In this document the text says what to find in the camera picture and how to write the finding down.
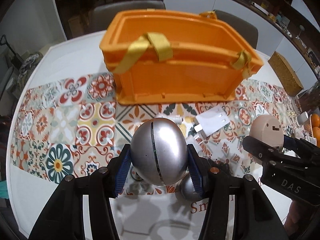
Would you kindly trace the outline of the person right hand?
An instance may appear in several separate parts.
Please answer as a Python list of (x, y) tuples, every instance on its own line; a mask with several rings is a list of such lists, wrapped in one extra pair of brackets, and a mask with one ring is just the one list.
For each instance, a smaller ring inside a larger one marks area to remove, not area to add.
[(284, 223), (284, 229), (287, 235), (291, 236), (294, 234), (298, 230), (302, 221), (310, 219), (312, 214), (313, 206), (308, 206), (304, 203), (293, 200)]

